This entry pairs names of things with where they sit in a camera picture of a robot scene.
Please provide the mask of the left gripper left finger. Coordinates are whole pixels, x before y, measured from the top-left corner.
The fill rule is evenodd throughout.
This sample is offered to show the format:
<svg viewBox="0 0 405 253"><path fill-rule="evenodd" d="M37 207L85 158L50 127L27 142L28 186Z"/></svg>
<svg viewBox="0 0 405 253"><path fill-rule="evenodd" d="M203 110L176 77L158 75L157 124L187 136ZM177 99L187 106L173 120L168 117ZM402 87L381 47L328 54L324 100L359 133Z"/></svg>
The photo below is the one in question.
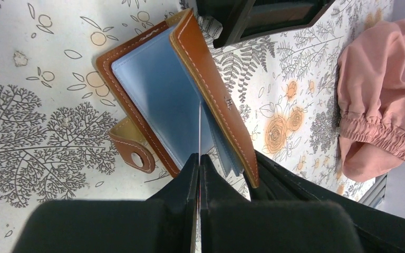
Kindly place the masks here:
<svg viewBox="0 0 405 253"><path fill-rule="evenodd" d="M161 203L156 252L195 252L199 194L199 154L193 153L178 175L147 199Z"/></svg>

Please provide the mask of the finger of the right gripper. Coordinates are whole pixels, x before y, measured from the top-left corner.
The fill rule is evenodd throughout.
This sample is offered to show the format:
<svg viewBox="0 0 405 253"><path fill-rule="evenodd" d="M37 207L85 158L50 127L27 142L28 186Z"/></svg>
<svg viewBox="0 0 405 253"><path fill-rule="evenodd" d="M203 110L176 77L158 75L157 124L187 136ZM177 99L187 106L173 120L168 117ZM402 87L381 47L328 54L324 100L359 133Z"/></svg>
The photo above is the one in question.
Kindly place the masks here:
<svg viewBox="0 0 405 253"><path fill-rule="evenodd" d="M405 252L405 218L368 207L314 184L255 153L258 187L246 178L252 200L331 201L351 217L365 252Z"/></svg>

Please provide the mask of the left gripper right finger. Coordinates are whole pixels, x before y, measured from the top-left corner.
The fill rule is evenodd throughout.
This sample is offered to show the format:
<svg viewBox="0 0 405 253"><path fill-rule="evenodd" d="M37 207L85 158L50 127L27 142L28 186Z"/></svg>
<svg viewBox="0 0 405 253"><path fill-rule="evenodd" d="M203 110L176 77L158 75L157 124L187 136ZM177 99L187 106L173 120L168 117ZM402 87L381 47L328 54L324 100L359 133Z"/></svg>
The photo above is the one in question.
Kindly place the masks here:
<svg viewBox="0 0 405 253"><path fill-rule="evenodd" d="M200 157L200 228L202 252L231 252L240 230L235 208L248 200L217 172L209 155Z"/></svg>

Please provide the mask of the brown leather card holder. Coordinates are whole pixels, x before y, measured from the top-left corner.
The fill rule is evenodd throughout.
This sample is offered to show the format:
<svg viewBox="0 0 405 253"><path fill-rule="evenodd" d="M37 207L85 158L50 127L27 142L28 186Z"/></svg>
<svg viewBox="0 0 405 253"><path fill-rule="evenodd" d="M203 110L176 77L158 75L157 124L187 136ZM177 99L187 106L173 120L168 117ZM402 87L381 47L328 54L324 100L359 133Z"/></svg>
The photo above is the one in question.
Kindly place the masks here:
<svg viewBox="0 0 405 253"><path fill-rule="evenodd" d="M96 68L127 117L109 136L123 161L177 176L189 156L215 149L226 173L259 186L249 132L190 9L97 57Z"/></svg>

